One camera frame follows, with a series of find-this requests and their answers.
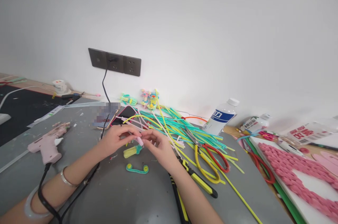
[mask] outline bottle cap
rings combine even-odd
[[[229,98],[229,100],[227,101],[228,104],[232,105],[232,106],[238,106],[239,105],[239,101],[234,99],[234,98]]]
[[[263,114],[263,115],[261,115],[261,118],[263,118],[263,119],[265,119],[265,120],[268,120],[268,119],[270,119],[271,118],[271,116],[269,115],[269,114]]]

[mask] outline red scissors handle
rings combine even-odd
[[[210,154],[211,158],[214,160],[214,162],[220,168],[220,170],[222,170],[224,173],[228,173],[230,171],[229,163],[220,151],[218,151],[216,148],[214,148],[214,147],[212,147],[208,144],[203,144],[202,147],[204,147],[207,150],[207,152]],[[213,154],[210,152],[210,150],[208,148],[211,149],[211,150],[214,150],[222,158],[222,160],[224,161],[224,164],[226,166],[226,169],[224,169],[222,167],[222,165],[218,163],[218,161],[216,160],[216,158],[213,156]]]

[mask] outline glue gun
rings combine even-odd
[[[41,151],[43,164],[55,163],[62,155],[57,151],[57,145],[61,142],[62,138],[60,137],[67,132],[69,128],[68,123],[63,123],[51,130],[50,132],[43,135],[38,140],[28,145],[28,151],[36,153]]]

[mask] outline debris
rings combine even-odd
[[[117,156],[117,154],[115,154],[114,156],[110,157],[109,160],[114,159]]]

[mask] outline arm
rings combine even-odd
[[[141,134],[144,145],[175,180],[191,222],[223,224],[198,185],[176,158],[167,137],[154,129],[143,131]]]
[[[120,136],[124,136],[127,132],[131,132],[133,135],[128,134],[129,136],[126,138],[120,139]],[[98,162],[113,154],[121,146],[134,140],[137,136],[140,137],[141,134],[131,125],[112,126],[95,147],[64,170],[64,177],[72,184],[81,183]],[[65,184],[60,174],[57,174],[43,186],[42,194],[51,206],[57,208],[73,194],[75,189],[75,187]],[[50,222],[53,218],[51,214],[43,219],[29,219],[24,213],[26,199],[27,198],[23,199],[19,204],[5,213],[5,215],[0,218],[0,223],[45,224]],[[37,193],[35,193],[32,199],[31,209],[33,212],[39,214],[48,212],[40,202]]]

